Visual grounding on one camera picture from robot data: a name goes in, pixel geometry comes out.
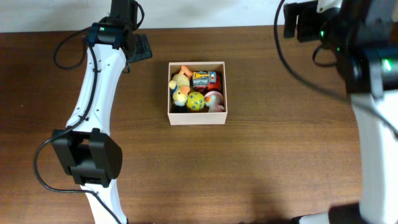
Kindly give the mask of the yellow plush duck toy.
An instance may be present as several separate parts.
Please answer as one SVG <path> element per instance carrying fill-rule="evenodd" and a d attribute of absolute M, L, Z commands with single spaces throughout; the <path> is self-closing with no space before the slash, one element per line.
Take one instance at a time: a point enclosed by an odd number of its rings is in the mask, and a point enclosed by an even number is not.
<path fill-rule="evenodd" d="M 193 72 L 185 65 L 169 81 L 170 95 L 175 106 L 185 106 L 190 92 L 190 80 Z"/>

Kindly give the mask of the red silver toy truck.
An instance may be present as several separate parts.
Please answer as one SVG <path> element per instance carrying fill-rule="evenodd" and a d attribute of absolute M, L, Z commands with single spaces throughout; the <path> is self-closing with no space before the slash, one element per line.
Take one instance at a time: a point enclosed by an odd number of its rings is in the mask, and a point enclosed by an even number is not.
<path fill-rule="evenodd" d="M 193 89 L 206 94 L 209 91 L 221 91 L 221 77 L 214 71 L 194 72 L 193 73 Z"/>

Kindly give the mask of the yellow round toy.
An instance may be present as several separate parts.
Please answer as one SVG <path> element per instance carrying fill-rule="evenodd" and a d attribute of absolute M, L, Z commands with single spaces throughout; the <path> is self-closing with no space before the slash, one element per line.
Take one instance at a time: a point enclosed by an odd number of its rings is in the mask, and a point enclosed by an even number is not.
<path fill-rule="evenodd" d="M 186 106 L 190 111 L 200 111 L 205 106 L 205 97 L 195 91 L 188 94 Z"/>

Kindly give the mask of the pink cardboard box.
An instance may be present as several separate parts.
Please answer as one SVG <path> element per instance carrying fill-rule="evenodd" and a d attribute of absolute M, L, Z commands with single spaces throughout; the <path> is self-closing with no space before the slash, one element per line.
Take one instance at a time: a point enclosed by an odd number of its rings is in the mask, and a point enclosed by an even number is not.
<path fill-rule="evenodd" d="M 187 113 L 172 113 L 174 105 L 170 95 L 169 81 L 172 77 L 180 71 L 180 67 L 185 65 L 190 71 L 194 72 L 207 72 L 214 71 L 221 77 L 221 91 L 219 91 L 224 98 L 223 106 L 225 112 L 209 113 L 208 107 L 205 105 L 200 111 L 190 111 Z M 195 92 L 193 89 L 192 79 L 190 80 L 190 93 Z M 227 94 L 226 94 L 226 78 L 224 62 L 170 62 L 169 63 L 169 78 L 168 78 L 168 116 L 171 125 L 194 125 L 194 124 L 225 124 L 228 114 L 227 108 Z"/>

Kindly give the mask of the pink white duck figure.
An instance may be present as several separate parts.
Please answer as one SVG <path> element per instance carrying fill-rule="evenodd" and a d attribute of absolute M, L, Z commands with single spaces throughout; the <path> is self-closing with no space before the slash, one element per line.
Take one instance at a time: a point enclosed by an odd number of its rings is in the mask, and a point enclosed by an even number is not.
<path fill-rule="evenodd" d="M 209 113 L 225 112 L 223 101 L 223 95 L 218 91 L 209 91 L 205 95 L 205 105 L 208 107 Z"/>

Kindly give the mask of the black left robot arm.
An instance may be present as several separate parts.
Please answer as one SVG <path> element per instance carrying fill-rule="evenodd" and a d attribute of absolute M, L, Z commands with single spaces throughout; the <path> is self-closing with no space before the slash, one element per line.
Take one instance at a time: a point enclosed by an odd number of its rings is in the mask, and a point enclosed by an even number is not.
<path fill-rule="evenodd" d="M 81 30 L 85 77 L 65 129 L 55 129 L 50 140 L 64 172 L 87 196 L 95 223 L 128 222 L 117 185 L 123 153 L 110 137 L 110 116 L 121 74 L 152 57 L 146 35 L 136 33 L 143 20 L 137 1 L 112 1 L 108 16 Z"/>

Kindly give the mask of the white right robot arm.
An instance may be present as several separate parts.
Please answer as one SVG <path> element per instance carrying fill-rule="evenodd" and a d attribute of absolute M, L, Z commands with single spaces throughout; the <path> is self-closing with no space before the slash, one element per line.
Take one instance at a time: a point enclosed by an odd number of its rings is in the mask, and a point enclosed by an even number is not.
<path fill-rule="evenodd" d="M 281 1 L 284 37 L 320 41 L 333 52 L 332 63 L 345 81 L 346 94 L 305 86 L 351 105 L 359 130 L 362 196 L 359 202 L 304 215 L 294 223 L 397 222 L 397 44 L 390 38 L 395 0 Z"/>

